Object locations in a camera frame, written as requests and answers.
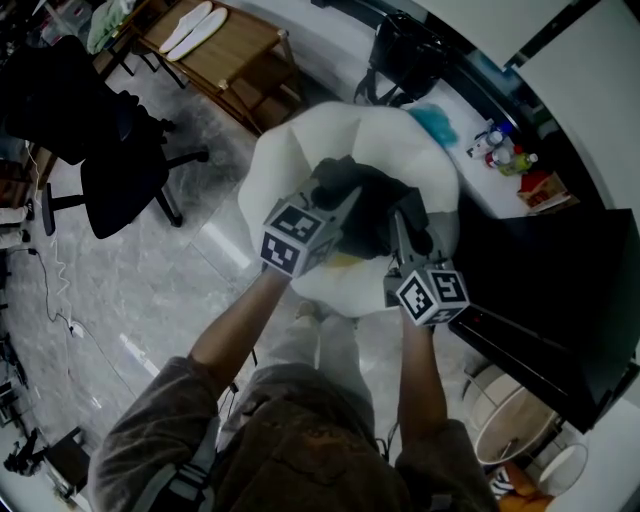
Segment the blue cloth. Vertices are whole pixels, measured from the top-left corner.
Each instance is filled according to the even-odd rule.
[[[426,104],[413,107],[409,109],[409,114],[443,148],[453,146],[458,142],[458,134],[453,131],[447,114],[439,106]]]

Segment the black office chair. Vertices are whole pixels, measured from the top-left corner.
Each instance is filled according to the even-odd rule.
[[[175,125],[151,117],[128,92],[101,80],[82,43],[63,37],[51,48],[23,47],[0,73],[0,119],[10,135],[35,142],[71,165],[79,162],[83,195],[43,194],[48,235],[56,210],[84,204],[91,228],[106,238],[131,223],[155,198],[173,226],[182,224],[162,192],[169,169],[197,160],[201,151],[169,160],[162,144]]]

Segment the white insole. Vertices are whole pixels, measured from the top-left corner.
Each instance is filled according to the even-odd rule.
[[[200,44],[204,43],[223,25],[227,19],[227,15],[228,11],[224,7],[214,10],[205,19],[203,19],[196,28],[193,29],[191,34],[184,38],[178,46],[169,52],[167,60],[171,62],[179,60],[191,50],[194,50]]]
[[[213,9],[211,2],[202,2],[180,18],[178,26],[169,36],[169,39],[162,43],[160,53],[167,53],[173,50],[180,41],[187,37],[189,33],[198,26],[198,23],[207,17],[211,9]]]

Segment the small bottle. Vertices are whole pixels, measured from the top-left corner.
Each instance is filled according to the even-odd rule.
[[[508,164],[500,165],[498,169],[505,176],[512,176],[514,174],[527,172],[537,161],[538,155],[535,153],[520,153]]]
[[[512,129],[511,123],[507,121],[497,126],[493,125],[490,130],[482,132],[476,137],[473,145],[467,149],[467,155],[471,158],[482,158],[498,144],[502,143]]]
[[[497,169],[501,165],[507,165],[511,162],[511,151],[504,146],[497,147],[491,153],[487,153],[484,161],[489,167]]]

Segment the marble floor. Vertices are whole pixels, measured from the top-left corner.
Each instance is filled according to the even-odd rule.
[[[57,235],[49,238],[37,211],[28,229],[47,269],[50,314],[59,311],[80,322],[84,332],[74,336],[62,321],[47,319],[37,257],[27,252],[9,257],[13,275],[4,291],[9,309],[2,312],[3,322],[30,380],[26,423],[40,427],[49,442],[80,425],[90,449],[167,359],[186,354],[260,268],[237,204],[255,138],[191,85],[179,89],[166,73],[151,73],[135,56],[127,63],[135,77],[117,68],[107,83],[138,95],[151,115],[178,125],[165,146],[167,156],[210,152],[208,163],[171,173],[168,188],[184,225],[172,228],[153,202],[125,229],[97,240],[85,209],[78,207],[56,214]],[[50,183],[55,196],[81,193],[79,167],[58,161]],[[58,274],[68,280],[66,289]],[[258,358],[281,337],[298,302],[292,291],[281,300],[257,344]],[[385,438],[398,401],[399,321],[395,311],[370,315],[356,330],[376,433]],[[463,370],[483,360],[446,328],[438,329],[436,343],[450,415],[464,418]],[[252,370],[249,359],[238,377],[240,389]],[[394,444],[397,453],[399,443]]]

